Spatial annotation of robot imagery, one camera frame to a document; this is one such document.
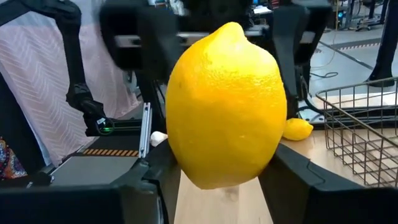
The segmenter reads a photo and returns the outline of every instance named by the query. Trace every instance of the white fabric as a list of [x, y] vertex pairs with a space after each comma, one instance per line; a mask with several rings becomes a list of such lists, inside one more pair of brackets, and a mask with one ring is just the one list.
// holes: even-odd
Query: white fabric
[[[79, 38], [87, 84], [107, 116], [119, 118], [139, 102], [127, 91], [123, 71], [110, 59], [98, 33], [93, 12], [103, 1], [73, 2], [82, 11]], [[68, 70], [53, 19], [28, 12], [0, 27], [0, 72], [43, 143], [44, 157], [48, 152], [54, 165], [92, 140], [85, 136], [82, 113], [65, 101]]]

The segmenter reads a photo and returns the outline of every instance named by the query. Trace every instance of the desk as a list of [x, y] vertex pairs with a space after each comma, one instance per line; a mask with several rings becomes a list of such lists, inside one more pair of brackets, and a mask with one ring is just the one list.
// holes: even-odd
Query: desk
[[[365, 95], [356, 95], [356, 99], [364, 98]], [[352, 100], [352, 95], [344, 96], [344, 100]], [[328, 97], [328, 100], [337, 102], [338, 98]], [[380, 105], [381, 100], [372, 98], [374, 106]], [[314, 99], [315, 104], [323, 107], [323, 103]], [[363, 106], [366, 100], [356, 100], [356, 106]], [[395, 94], [384, 97], [383, 104], [395, 104]], [[341, 107], [350, 107], [346, 103]], [[315, 164], [326, 168], [347, 179], [361, 183], [358, 177], [352, 174], [347, 167], [343, 167], [341, 160], [335, 158], [326, 149], [325, 132], [314, 131], [304, 141], [292, 142], [281, 141], [282, 144], [310, 158]], [[181, 176], [180, 192], [178, 194], [177, 212], [175, 224], [271, 224], [266, 201], [258, 179], [236, 187], [216, 190], [200, 190], [195, 187], [183, 173]]]

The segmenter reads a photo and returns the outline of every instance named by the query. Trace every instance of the wire basket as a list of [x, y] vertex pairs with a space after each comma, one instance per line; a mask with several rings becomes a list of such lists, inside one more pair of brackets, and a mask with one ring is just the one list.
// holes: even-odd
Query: wire basket
[[323, 103], [326, 147], [368, 187], [397, 187], [397, 78], [317, 93]]

